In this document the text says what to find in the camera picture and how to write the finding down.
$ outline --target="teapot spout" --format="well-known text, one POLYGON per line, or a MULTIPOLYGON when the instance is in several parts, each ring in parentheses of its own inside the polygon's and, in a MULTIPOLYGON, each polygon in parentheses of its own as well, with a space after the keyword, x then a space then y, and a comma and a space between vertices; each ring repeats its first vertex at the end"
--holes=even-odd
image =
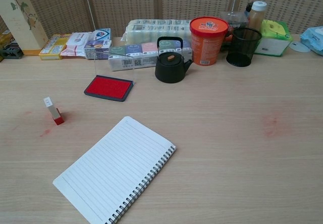
POLYGON ((192 64, 192 60, 189 60, 189 61, 187 61, 185 64, 184 64, 184 69, 185 69, 185 72, 188 70, 188 68, 191 66, 191 64, 192 64))

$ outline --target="teapot handle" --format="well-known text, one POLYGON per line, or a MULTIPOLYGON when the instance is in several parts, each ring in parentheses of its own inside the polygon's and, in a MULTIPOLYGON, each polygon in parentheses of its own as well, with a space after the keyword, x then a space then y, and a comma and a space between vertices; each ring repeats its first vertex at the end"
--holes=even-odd
POLYGON ((177 36, 161 36, 157 39, 157 50, 158 50, 158 56, 159 56, 159 42, 162 40, 173 40, 173 41, 179 41, 181 43, 181 52, 183 52, 183 39, 177 36))

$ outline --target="spiral notebook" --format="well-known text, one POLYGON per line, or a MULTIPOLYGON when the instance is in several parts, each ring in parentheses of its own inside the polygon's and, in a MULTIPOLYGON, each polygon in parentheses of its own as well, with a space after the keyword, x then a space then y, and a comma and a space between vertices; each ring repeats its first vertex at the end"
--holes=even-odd
POLYGON ((91 224, 116 223, 176 146, 124 117, 53 184, 91 224))

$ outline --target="black teapot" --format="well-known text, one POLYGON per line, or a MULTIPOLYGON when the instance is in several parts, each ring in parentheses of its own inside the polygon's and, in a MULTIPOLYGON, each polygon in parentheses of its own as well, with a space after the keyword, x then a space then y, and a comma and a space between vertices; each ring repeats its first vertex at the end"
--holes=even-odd
POLYGON ((183 39, 174 36, 162 36, 157 40, 158 58, 155 68, 155 76, 165 83, 177 83, 185 77, 185 73, 192 64, 192 60, 184 62, 182 56, 183 39), (164 52, 159 54, 159 42, 162 40, 175 40, 181 43, 181 54, 177 52, 164 52))

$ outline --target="green tissue box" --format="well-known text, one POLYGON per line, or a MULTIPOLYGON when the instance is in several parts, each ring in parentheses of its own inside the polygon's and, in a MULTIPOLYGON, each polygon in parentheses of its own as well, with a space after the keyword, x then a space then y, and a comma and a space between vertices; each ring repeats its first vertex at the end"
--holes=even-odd
POLYGON ((263 20, 260 32, 262 38, 255 54, 281 57, 293 41, 286 23, 282 21, 263 20))

